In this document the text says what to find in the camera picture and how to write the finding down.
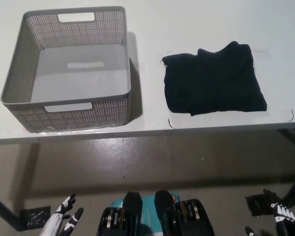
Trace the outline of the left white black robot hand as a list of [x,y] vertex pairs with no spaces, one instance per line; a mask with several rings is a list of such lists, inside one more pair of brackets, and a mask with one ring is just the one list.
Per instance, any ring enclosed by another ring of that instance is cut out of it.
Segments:
[[40,232],[40,236],[70,236],[84,213],[82,207],[73,215],[67,214],[76,202],[76,194],[67,197],[50,216]]

